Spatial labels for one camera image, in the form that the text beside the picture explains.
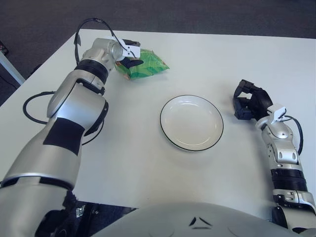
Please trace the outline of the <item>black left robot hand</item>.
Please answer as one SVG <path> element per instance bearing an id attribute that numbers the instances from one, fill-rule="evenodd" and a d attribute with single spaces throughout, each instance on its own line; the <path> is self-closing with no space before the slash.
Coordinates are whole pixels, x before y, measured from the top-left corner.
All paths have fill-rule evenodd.
<path id="1" fill-rule="evenodd" d="M 128 39 L 123 39 L 123 42 L 128 54 L 128 57 L 125 57 L 123 60 L 121 60 L 123 66 L 127 69 L 130 69 L 131 67 L 143 64 L 144 61 L 140 59 L 140 42 Z"/>

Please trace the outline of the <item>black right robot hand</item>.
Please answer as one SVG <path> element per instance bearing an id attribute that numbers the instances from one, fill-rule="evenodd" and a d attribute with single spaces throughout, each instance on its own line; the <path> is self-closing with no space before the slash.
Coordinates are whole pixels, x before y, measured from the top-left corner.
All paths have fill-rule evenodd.
<path id="1" fill-rule="evenodd" d="M 268 93 L 256 87 L 254 83 L 241 80 L 233 96 L 235 117 L 239 120 L 255 119 L 256 121 L 268 116 L 268 107 L 272 106 Z"/>

